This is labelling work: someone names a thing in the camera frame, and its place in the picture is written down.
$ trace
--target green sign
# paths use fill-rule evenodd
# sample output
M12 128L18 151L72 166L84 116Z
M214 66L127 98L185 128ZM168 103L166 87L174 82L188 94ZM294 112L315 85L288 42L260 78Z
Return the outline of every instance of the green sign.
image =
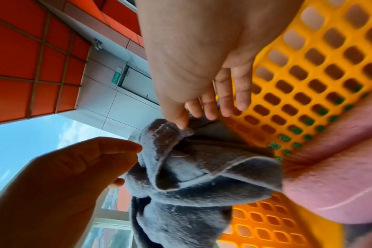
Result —
M119 73L119 72L115 72L114 73L114 76L112 77L112 83L113 84L117 84L118 83L118 80L119 80L119 78L121 77L121 74Z

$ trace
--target cloud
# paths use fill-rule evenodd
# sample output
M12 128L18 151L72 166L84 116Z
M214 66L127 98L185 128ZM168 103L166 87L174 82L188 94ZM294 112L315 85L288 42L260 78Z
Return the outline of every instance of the cloud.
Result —
M3 182L11 173L11 170L5 171L5 173L0 177L0 183Z
M64 124L62 133L59 134L57 149L99 136L122 138L118 135L88 126L78 121L73 121L71 125L68 125L67 123Z

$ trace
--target blue sky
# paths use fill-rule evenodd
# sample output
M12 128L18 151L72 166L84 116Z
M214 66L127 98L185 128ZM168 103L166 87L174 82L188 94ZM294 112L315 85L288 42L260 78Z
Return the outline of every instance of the blue sky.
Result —
M59 115L0 125L0 190L31 159L97 136L118 137Z

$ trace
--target building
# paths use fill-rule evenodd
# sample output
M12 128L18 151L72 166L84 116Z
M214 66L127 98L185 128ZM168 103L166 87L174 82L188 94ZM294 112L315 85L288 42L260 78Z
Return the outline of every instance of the building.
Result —
M162 118L122 1L0 1L0 124L60 114L134 140Z

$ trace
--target gray towel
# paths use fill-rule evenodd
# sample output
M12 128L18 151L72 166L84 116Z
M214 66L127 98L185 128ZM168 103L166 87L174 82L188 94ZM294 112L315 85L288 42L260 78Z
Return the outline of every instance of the gray towel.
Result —
M158 119L139 143L143 151L125 177L139 248L212 248L231 222L231 206L281 191L272 150L249 146L221 121L192 119L179 130Z

